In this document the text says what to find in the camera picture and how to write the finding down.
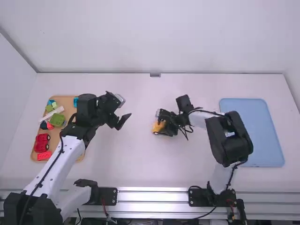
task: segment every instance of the white wall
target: white wall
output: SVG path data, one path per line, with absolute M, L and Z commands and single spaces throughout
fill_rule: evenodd
M 36 75 L 37 73 L 0 33 L 0 167 L 14 137 Z
M 300 108 L 298 0 L 2 0 L 41 72 L 285 73 Z

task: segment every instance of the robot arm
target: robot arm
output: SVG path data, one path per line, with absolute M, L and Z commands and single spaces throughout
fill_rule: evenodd
M 187 132 L 193 132 L 191 127 L 204 128 L 207 130 L 212 154 L 218 162 L 207 183 L 207 188 L 199 186 L 189 188 L 189 205 L 191 207 L 211 206 L 215 209 L 216 207 L 228 207 L 227 201 L 230 200 L 234 203 L 234 205 L 230 205 L 231 207 L 237 206 L 239 210 L 243 210 L 243 201 L 236 199 L 233 189 L 228 189 L 234 170 L 245 163 L 253 152 L 252 141 L 240 115 L 236 111 L 216 113 L 200 107 L 194 108 L 188 95 L 178 97 L 176 102 L 179 114 L 159 109 L 157 122 L 152 132 L 156 135 L 174 136 L 180 130 L 188 139 Z M 241 220 L 244 224 L 247 223 L 246 216 Z
M 107 124 L 120 130 L 130 117 L 131 114 L 126 114 L 119 120 L 114 114 L 124 103 L 121 95 L 108 91 L 100 97 L 92 94 L 78 97 L 77 113 L 61 130 L 60 142 L 44 168 L 20 194 L 10 193 L 6 198 L 3 207 L 7 224 L 60 225 L 81 205 L 101 202 L 98 184 L 91 180 L 77 180 L 63 199 L 59 199 L 58 194 L 98 127 Z

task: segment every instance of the black bracket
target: black bracket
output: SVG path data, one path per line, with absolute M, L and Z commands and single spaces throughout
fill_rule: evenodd
M 115 187 L 99 187 L 99 200 L 96 205 L 102 205 L 104 201 L 105 205 L 117 204 L 118 189 Z
M 79 179 L 74 183 L 78 187 L 91 187 L 90 200 L 85 205 L 116 205 L 118 189 L 115 187 L 98 187 L 96 181 Z
M 215 195 L 206 188 L 190 188 L 188 204 L 191 207 L 236 207 L 237 201 L 234 189 L 228 189 Z

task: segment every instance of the aluminum rail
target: aluminum rail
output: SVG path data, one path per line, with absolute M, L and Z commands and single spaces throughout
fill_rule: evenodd
M 119 187 L 116 206 L 107 206 L 116 218 L 195 218 L 209 212 L 210 207 L 190 207 L 188 188 L 180 187 Z M 63 196 L 67 190 L 61 190 Z M 4 216 L 3 202 L 10 192 L 20 189 L 0 189 L 0 217 Z M 245 203 L 248 219 L 300 220 L 300 192 L 237 192 Z M 83 205 L 82 217 L 104 218 L 102 206 Z M 226 208 L 216 208 L 204 219 L 226 219 Z

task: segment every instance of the light blue mat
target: light blue mat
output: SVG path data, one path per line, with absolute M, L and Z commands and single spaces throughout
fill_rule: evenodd
M 253 142 L 254 150 L 243 166 L 282 167 L 284 156 L 267 103 L 260 98 L 223 98 L 221 112 L 237 111 Z

